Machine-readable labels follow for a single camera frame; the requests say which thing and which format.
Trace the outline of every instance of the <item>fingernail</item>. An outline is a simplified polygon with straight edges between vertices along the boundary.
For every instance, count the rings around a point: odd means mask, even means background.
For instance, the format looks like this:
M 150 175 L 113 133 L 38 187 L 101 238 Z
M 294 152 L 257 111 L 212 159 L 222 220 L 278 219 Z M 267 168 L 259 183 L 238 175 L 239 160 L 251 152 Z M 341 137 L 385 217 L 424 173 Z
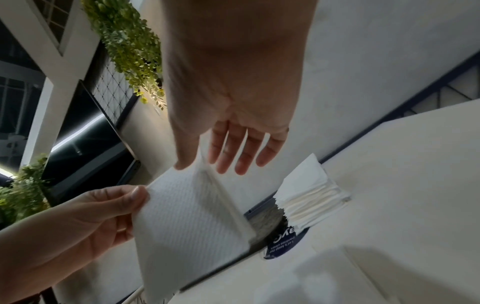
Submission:
M 140 194 L 140 188 L 137 186 L 130 194 L 131 200 L 137 200 Z

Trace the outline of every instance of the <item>hand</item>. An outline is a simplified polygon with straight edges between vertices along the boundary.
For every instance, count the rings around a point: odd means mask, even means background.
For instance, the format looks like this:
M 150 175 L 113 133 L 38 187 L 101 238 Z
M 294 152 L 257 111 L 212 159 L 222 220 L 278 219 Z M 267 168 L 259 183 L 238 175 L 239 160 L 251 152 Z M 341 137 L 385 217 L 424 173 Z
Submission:
M 208 161 L 243 175 L 268 164 L 287 139 L 317 0 L 162 0 L 163 75 L 178 156 L 191 165 L 212 129 Z
M 94 190 L 0 231 L 0 304 L 39 293 L 133 238 L 145 187 Z

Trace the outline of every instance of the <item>window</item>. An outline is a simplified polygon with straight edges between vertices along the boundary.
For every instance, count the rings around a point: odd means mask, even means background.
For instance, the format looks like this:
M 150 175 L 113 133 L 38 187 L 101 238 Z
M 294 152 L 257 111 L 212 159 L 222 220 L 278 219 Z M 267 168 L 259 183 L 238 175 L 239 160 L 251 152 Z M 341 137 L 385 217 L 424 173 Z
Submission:
M 33 0 L 58 42 L 62 40 L 73 0 Z

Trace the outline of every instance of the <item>white table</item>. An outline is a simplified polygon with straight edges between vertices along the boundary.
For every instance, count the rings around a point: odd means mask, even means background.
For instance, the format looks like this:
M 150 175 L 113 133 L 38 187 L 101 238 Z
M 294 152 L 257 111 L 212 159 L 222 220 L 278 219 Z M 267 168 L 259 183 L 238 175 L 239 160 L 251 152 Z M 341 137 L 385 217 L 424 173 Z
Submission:
M 403 303 L 480 301 L 480 100 L 385 123 L 324 164 L 347 207 L 274 260 L 261 253 L 170 304 L 253 303 L 293 263 L 345 245 Z

